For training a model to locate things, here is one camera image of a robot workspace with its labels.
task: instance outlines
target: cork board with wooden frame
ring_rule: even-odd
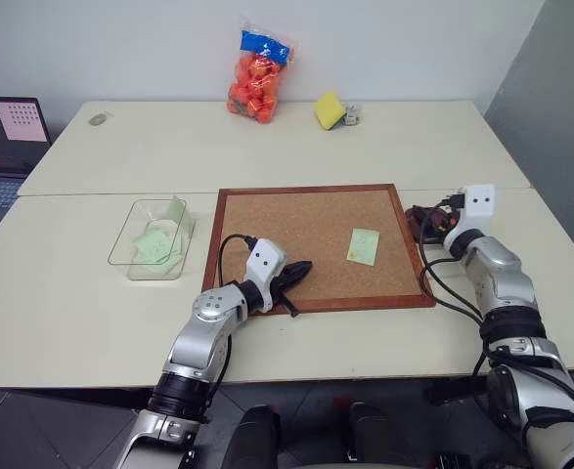
[[[379,232],[373,266],[346,259],[354,228]],[[234,233],[271,239],[288,262],[313,261],[286,292],[300,313],[434,306],[419,288],[421,261],[392,184],[220,190],[202,290],[218,286],[219,247]],[[227,244],[225,282],[243,281],[248,256],[241,240]],[[286,313],[278,305],[266,314]]]

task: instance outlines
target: sponge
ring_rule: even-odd
[[[315,113],[322,127],[330,130],[345,115],[345,107],[338,100],[336,92],[328,91],[315,103]]]

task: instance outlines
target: transparent plastic box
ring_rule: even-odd
[[[173,280],[182,273],[195,221],[178,198],[132,204],[109,255],[131,280]]]

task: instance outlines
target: plastic bag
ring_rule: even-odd
[[[278,89],[293,54],[292,45],[279,42],[266,32],[244,27],[235,83],[228,91],[228,110],[263,124],[271,122],[278,104]]]

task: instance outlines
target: white desk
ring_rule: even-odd
[[[102,112],[102,125],[89,119]],[[217,192],[392,181],[399,190],[529,183],[471,102],[363,103],[360,125],[321,129],[310,103],[259,125],[223,103],[85,104],[20,195]]]
[[[400,197],[408,206],[446,193]],[[137,195],[18,200],[0,225],[0,386],[156,382],[200,291],[216,201],[181,196],[197,227],[182,276],[163,282],[127,280],[107,263]],[[498,191],[492,234],[521,257],[549,337],[574,367],[573,243],[530,189]],[[442,272],[472,297],[458,266]],[[470,373],[479,351],[473,322],[441,307],[254,318],[234,339],[227,381]]]

